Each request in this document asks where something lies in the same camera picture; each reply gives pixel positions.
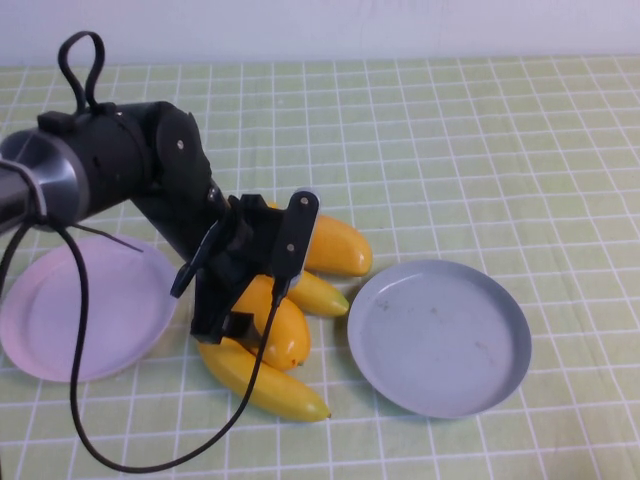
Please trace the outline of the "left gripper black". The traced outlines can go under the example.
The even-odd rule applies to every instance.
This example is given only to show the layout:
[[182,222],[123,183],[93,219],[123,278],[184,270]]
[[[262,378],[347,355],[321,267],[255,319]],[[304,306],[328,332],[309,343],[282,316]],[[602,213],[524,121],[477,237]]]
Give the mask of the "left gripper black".
[[254,315],[231,311],[259,274],[289,279],[289,211],[268,206],[258,194],[196,202],[153,188],[142,196],[142,213],[182,259],[170,289],[179,298],[195,284],[190,334],[200,343],[224,337],[255,341]]

